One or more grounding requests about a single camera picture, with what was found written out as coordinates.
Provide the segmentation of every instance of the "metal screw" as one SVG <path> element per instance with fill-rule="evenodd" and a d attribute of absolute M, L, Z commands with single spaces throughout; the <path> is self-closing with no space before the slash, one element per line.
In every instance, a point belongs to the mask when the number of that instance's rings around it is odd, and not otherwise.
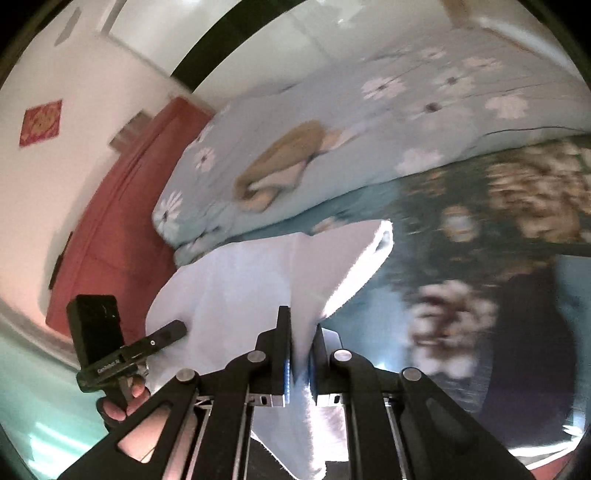
<path fill-rule="evenodd" d="M 421 377 L 423 375 L 420 370 L 411 367 L 406 368 L 404 372 L 402 372 L 402 376 L 411 382 L 416 382 L 418 380 L 421 380 Z"/>
<path fill-rule="evenodd" d="M 265 355 L 265 352 L 261 352 L 260 350 L 253 350 L 246 356 L 246 358 L 248 358 L 249 362 L 257 364 L 262 362 L 265 358 L 267 358 L 267 356 Z"/>
<path fill-rule="evenodd" d="M 195 378 L 195 370 L 191 368 L 183 368 L 177 372 L 177 380 L 181 383 L 188 383 Z"/>
<path fill-rule="evenodd" d="M 351 352 L 344 349 L 337 350 L 333 355 L 335 356 L 335 360 L 338 360 L 339 362 L 348 362 L 353 358 Z"/>

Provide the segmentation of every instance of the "hand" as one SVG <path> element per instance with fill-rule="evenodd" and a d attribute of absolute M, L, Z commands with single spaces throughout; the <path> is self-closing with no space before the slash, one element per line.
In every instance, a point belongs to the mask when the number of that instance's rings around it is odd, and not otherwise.
<path fill-rule="evenodd" d="M 132 378 L 131 394 L 134 399 L 128 403 L 126 411 L 121 410 L 107 398 L 101 399 L 100 407 L 109 418 L 115 421 L 124 421 L 150 398 L 150 391 L 146 388 L 143 377 L 138 375 Z"/>

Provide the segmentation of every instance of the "white fabric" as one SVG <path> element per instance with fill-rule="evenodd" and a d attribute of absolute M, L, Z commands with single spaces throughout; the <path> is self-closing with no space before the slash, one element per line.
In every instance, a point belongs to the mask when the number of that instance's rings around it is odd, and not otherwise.
<path fill-rule="evenodd" d="M 150 358 L 148 386 L 164 385 L 181 368 L 200 374 L 223 369 L 254 349 L 259 333 L 275 327 L 280 305 L 291 307 L 290 404 L 258 408 L 253 437 L 293 477 L 320 480 L 325 461 L 346 461 L 345 420 L 338 408 L 317 408 L 306 364 L 318 322 L 348 301 L 392 250 L 392 224 L 352 223 L 315 236 L 304 233 L 220 247 L 180 268 L 146 318 L 150 334 L 180 319 L 187 336 Z"/>

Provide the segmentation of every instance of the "headboard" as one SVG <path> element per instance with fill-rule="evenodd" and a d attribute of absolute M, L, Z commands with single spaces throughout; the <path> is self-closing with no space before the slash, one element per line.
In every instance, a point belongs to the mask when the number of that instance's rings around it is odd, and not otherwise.
<path fill-rule="evenodd" d="M 78 294 L 117 298 L 126 343 L 175 272 L 173 250 L 152 226 L 154 206 L 183 150 L 211 115 L 172 100 L 120 156 L 88 204 L 63 254 L 46 324 L 70 336 L 66 305 Z"/>

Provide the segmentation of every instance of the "red paper sign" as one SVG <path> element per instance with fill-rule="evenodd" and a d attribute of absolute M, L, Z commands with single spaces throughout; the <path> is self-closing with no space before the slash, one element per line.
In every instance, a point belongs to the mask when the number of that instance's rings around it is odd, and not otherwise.
<path fill-rule="evenodd" d="M 20 146 L 57 137 L 60 133 L 61 100 L 30 108 L 22 120 Z"/>

